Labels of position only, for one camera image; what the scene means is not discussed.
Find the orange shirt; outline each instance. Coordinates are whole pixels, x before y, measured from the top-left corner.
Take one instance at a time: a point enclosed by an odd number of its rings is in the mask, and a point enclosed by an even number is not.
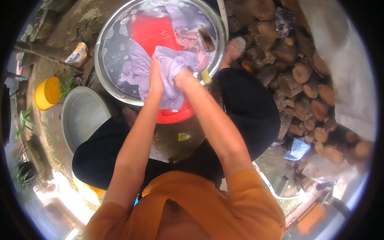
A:
[[[172,171],[144,189],[128,214],[119,204],[106,203],[90,219],[86,239],[155,240],[167,199],[177,202],[214,239],[281,239],[284,213],[254,170],[227,181],[228,197],[207,179]]]

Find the yellow bucket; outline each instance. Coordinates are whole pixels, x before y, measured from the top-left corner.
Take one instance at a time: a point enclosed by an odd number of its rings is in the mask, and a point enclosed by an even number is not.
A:
[[[36,107],[45,111],[61,99],[60,82],[57,77],[50,77],[37,84],[35,89]]]

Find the wet ground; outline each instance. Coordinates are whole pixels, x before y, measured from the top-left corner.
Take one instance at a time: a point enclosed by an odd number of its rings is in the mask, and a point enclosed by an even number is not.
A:
[[[54,32],[44,41],[44,44],[63,48],[66,50],[74,50],[77,44],[81,41],[89,40],[88,37],[94,38],[92,33],[87,32],[86,27],[82,29],[81,23],[84,21],[96,21],[103,25],[110,15],[116,11],[121,5],[126,3],[123,0],[78,0],[74,6],[63,16],[58,23]],[[74,26],[79,26],[81,35],[73,41],[68,40],[68,32]],[[89,54],[93,55],[93,46],[89,46]],[[90,58],[87,66],[93,65],[93,59]],[[33,100],[34,89],[38,82],[51,77],[58,76],[63,71],[63,66],[56,64],[50,60],[41,58],[35,65],[34,71],[29,81],[27,106],[33,107],[32,119],[36,123],[34,133],[43,146],[47,159],[56,172],[62,173],[70,183],[74,190],[77,190],[72,181],[72,154],[68,150],[63,133],[61,130],[61,104],[57,104],[47,111],[39,111]],[[110,102],[116,109],[120,109],[125,105],[113,99],[100,85],[98,80],[90,85],[90,88],[99,93],[107,102]],[[211,89],[212,94],[217,100],[220,100],[217,89]],[[192,137],[186,141],[177,141],[179,132],[185,132]],[[193,151],[204,140],[204,134],[198,124],[196,117],[192,117],[186,121],[171,124],[157,125],[154,135],[154,147],[151,151],[151,158],[161,161],[168,159],[180,160]],[[268,148],[264,154],[255,160],[256,164],[264,172],[274,189],[277,189],[281,178],[286,175],[289,178],[288,184],[283,189],[281,196],[296,195],[296,187],[293,182],[293,173],[286,167],[286,161],[283,158],[284,150],[282,147]],[[278,200],[278,203],[283,208],[285,214],[291,212],[297,206],[297,200]],[[97,206],[87,203],[87,205],[95,210]]]

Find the pink cloth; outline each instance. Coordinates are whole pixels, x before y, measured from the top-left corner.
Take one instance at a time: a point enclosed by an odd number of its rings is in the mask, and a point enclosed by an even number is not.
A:
[[[145,100],[149,92],[149,69],[151,58],[144,48],[136,41],[130,43],[131,60],[123,64],[118,85],[128,82],[131,85],[139,85],[141,100]],[[186,68],[194,71],[199,63],[196,54],[187,51],[174,51],[172,49],[157,46],[154,55],[159,59],[161,80],[164,85],[164,94],[161,99],[160,109],[179,110],[184,101],[183,92],[176,87],[174,78]]]

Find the forearm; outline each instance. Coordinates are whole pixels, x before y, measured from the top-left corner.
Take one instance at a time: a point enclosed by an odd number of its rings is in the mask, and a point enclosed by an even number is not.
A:
[[[194,108],[205,136],[220,159],[225,176],[231,178],[240,171],[253,169],[240,132],[210,93],[191,74],[180,74],[175,81]]]
[[[144,181],[161,96],[148,95],[119,151],[103,203],[115,202],[129,209],[133,206]]]

